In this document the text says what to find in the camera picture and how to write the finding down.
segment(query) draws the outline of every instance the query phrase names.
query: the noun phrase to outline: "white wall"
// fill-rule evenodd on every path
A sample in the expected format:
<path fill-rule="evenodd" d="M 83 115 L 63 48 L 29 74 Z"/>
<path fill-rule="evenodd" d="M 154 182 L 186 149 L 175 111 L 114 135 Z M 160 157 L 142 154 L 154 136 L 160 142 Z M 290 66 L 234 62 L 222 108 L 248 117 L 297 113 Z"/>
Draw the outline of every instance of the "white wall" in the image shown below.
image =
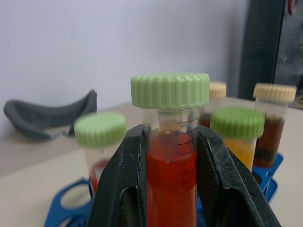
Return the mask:
<path fill-rule="evenodd" d="M 91 88 L 99 109 L 131 100 L 133 75 L 202 71 L 227 80 L 234 0 L 0 1 L 0 106 L 65 105 Z M 11 127 L 0 113 L 0 135 Z"/>
<path fill-rule="evenodd" d="M 246 18 L 250 6 L 250 0 L 234 0 L 236 5 L 231 17 L 230 40 L 229 40 L 229 73 L 227 80 L 227 95 L 231 97 L 238 96 L 240 65 Z"/>

